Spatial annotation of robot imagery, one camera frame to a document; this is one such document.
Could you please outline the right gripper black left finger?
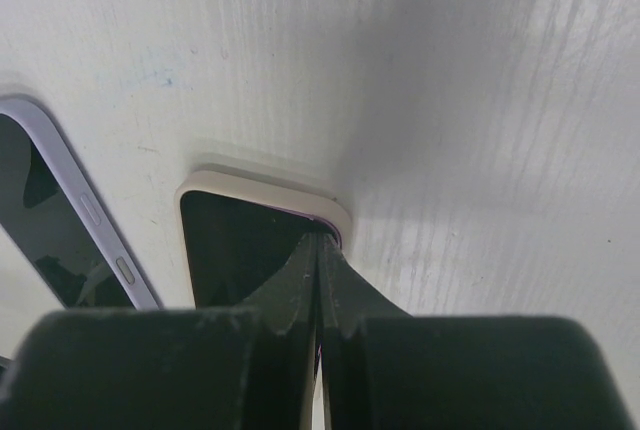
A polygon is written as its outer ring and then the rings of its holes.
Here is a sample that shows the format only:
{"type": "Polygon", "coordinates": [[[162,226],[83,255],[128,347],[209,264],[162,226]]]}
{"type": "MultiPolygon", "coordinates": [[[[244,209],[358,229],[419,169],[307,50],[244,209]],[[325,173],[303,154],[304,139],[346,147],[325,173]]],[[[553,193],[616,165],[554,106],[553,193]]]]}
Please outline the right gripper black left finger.
{"type": "Polygon", "coordinates": [[[310,428],[317,249],[230,307],[44,316],[2,376],[2,427],[310,428]]]}

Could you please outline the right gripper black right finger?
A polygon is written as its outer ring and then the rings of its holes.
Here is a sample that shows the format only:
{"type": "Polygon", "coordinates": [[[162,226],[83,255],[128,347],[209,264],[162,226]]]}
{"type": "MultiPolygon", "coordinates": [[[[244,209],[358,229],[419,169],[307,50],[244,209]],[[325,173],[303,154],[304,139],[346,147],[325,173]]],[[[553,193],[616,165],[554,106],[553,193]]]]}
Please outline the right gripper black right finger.
{"type": "Polygon", "coordinates": [[[331,429],[630,429],[601,351],[551,316],[412,316],[317,241],[331,429]]]}

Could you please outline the black phone pink edge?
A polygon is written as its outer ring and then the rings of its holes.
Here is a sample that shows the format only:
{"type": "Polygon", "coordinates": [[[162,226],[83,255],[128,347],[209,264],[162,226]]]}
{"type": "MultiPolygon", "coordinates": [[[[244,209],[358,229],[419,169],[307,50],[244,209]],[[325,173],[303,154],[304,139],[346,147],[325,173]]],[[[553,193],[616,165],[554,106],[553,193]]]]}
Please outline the black phone pink edge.
{"type": "Polygon", "coordinates": [[[195,306],[235,305],[280,270],[307,233],[339,237],[315,217],[189,190],[179,198],[195,306]]]}

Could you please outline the beige clear phone case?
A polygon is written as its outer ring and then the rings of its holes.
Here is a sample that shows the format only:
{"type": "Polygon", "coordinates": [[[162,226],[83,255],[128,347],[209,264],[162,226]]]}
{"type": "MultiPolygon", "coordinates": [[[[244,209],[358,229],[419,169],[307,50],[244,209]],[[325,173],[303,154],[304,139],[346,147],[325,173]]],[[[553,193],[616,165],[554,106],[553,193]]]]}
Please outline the beige clear phone case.
{"type": "Polygon", "coordinates": [[[325,235],[330,236],[338,248],[347,251],[351,246],[352,218],[347,210],[335,199],[303,187],[293,187],[286,182],[268,182],[248,175],[233,175],[220,170],[201,169],[188,176],[175,194],[175,208],[180,228],[182,253],[188,271],[189,267],[184,248],[183,228],[178,205],[179,198],[189,190],[232,197],[301,214],[309,218],[315,217],[337,230],[339,233],[338,238],[328,234],[325,235]]]}

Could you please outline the lavender phone case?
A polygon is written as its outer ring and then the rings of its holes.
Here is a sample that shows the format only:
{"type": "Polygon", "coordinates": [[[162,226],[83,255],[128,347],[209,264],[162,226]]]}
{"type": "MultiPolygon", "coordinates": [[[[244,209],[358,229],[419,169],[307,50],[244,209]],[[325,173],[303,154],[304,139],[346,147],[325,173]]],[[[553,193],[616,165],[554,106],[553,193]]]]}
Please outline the lavender phone case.
{"type": "MultiPolygon", "coordinates": [[[[132,308],[143,310],[161,308],[160,299],[148,283],[144,272],[139,269],[108,212],[84,175],[81,165],[48,113],[33,100],[20,96],[6,96],[1,100],[1,117],[3,115],[16,121],[26,131],[134,304],[132,308]]],[[[61,304],[35,268],[31,264],[30,266],[37,274],[39,281],[61,304]]]]}

